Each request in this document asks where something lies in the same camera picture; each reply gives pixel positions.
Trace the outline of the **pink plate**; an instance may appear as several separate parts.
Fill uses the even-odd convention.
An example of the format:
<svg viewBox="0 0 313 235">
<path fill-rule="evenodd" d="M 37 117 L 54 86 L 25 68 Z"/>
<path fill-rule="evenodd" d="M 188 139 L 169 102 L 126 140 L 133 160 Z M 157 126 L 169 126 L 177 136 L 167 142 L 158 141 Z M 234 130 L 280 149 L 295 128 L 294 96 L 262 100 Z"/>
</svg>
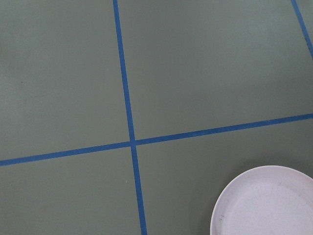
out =
<svg viewBox="0 0 313 235">
<path fill-rule="evenodd" d="M 214 206 L 212 235 L 311 235 L 313 180 L 284 166 L 260 166 L 234 178 Z"/>
</svg>

